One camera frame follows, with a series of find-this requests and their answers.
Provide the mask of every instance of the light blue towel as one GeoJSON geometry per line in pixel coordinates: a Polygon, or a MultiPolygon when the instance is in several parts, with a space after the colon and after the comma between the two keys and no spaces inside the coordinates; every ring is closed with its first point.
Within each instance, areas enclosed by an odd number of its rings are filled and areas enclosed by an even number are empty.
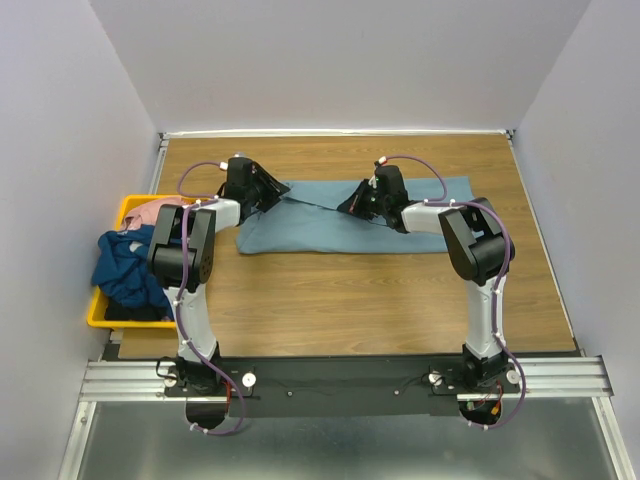
{"type": "MultiPolygon", "coordinates": [[[[446,178],[449,199],[473,200],[468,177],[446,178]]],[[[437,179],[405,179],[411,200],[442,195],[437,179]]],[[[291,191],[267,213],[250,216],[240,227],[236,245],[240,253],[428,253],[446,252],[442,235],[402,234],[385,225],[336,211],[360,181],[284,182],[291,191]]]]}

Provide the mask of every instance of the white wall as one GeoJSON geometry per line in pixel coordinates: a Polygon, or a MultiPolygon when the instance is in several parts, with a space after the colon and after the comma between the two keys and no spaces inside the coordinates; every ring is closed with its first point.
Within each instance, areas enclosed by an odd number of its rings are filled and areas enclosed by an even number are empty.
{"type": "Polygon", "coordinates": [[[96,240],[158,139],[86,0],[3,2],[0,112],[0,478],[46,480],[100,346],[96,240]]]}
{"type": "Polygon", "coordinates": [[[163,131],[513,128],[588,0],[91,0],[163,131]]]}
{"type": "Polygon", "coordinates": [[[640,3],[593,0],[516,132],[578,343],[602,354],[640,471],[640,3]]]}

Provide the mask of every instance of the wooden tabletop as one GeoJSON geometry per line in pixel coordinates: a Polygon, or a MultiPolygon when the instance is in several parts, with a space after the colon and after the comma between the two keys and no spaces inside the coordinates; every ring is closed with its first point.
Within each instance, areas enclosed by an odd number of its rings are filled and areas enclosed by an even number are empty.
{"type": "MultiPolygon", "coordinates": [[[[502,135],[172,139],[158,193],[176,192],[191,164],[242,151],[278,180],[360,180],[382,155],[428,159],[444,176],[468,175],[516,245],[504,296],[504,329],[517,352],[573,350],[574,342],[520,178],[502,135]]],[[[400,160],[405,178],[428,177],[400,160]]],[[[185,188],[215,193],[224,174],[194,171],[185,188]]],[[[207,285],[223,355],[459,352],[467,297],[446,253],[240,255],[238,229],[216,237],[207,285]]],[[[127,330],[123,358],[175,354],[173,331],[127,330]]]]}

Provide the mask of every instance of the clothes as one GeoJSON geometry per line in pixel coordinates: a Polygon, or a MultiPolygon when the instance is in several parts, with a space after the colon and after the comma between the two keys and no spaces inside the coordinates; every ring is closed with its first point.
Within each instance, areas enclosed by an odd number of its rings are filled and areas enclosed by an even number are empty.
{"type": "Polygon", "coordinates": [[[170,312],[169,300],[156,278],[147,270],[153,228],[151,225],[142,225],[138,230],[103,234],[98,240],[101,254],[91,283],[124,307],[153,305],[170,312]]]}
{"type": "Polygon", "coordinates": [[[181,197],[165,197],[131,209],[122,220],[120,230],[138,230],[142,225],[155,225],[162,205],[186,205],[181,197]]]}
{"type": "Polygon", "coordinates": [[[167,310],[164,307],[154,307],[147,305],[145,307],[130,308],[124,307],[116,302],[113,298],[109,299],[109,304],[104,312],[105,320],[134,320],[137,322],[159,322],[169,321],[167,310]]]}
{"type": "MultiPolygon", "coordinates": [[[[449,199],[474,198],[468,177],[446,178],[449,199]]],[[[398,233],[382,217],[371,222],[339,213],[336,208],[356,189],[359,181],[285,182],[291,191],[266,214],[257,212],[240,228],[236,246],[240,253],[343,252],[428,253],[446,252],[444,237],[432,233],[398,233]]],[[[405,186],[411,199],[442,194],[437,179],[410,178],[405,186]]]]}

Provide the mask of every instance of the yellow bin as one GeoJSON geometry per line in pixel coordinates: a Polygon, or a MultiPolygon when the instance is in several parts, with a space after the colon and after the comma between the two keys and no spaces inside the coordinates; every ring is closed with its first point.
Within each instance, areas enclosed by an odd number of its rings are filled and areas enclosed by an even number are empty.
{"type": "MultiPolygon", "coordinates": [[[[122,224],[122,219],[133,208],[142,205],[143,203],[150,202],[157,198],[173,197],[175,195],[129,195],[125,197],[120,205],[120,211],[118,212],[118,218],[113,227],[114,230],[118,230],[122,224]]],[[[193,202],[193,199],[184,198],[185,202],[193,202]]],[[[107,310],[107,304],[109,299],[102,293],[102,291],[95,287],[93,289],[93,296],[91,297],[91,305],[89,306],[89,313],[87,315],[87,323],[96,328],[172,328],[175,330],[175,322],[138,322],[133,320],[105,320],[104,312],[107,310]]]]}

